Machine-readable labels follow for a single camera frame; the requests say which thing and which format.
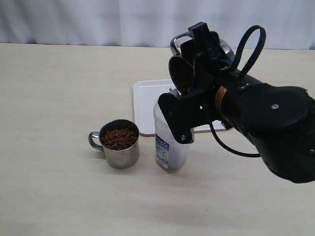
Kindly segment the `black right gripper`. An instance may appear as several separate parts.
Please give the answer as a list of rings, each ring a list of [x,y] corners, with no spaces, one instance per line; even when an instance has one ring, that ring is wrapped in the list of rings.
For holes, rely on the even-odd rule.
[[[218,33],[209,30],[205,22],[188,27],[181,37],[187,41],[180,45],[180,65],[169,65],[170,78],[179,94],[163,93],[158,105],[176,142],[191,144],[193,129],[214,121],[204,105],[208,99],[206,91],[193,87],[193,70],[219,71],[221,43]]]

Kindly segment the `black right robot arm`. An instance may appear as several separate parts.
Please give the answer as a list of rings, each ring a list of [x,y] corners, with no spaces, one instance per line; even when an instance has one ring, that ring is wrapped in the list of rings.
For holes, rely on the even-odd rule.
[[[193,129],[218,120],[236,129],[276,176],[294,183],[315,179],[315,101],[305,88],[275,87],[249,75],[266,41],[266,31],[250,27],[236,51],[205,22],[170,41],[170,78],[178,95],[164,93],[158,105],[174,139],[194,141]]]

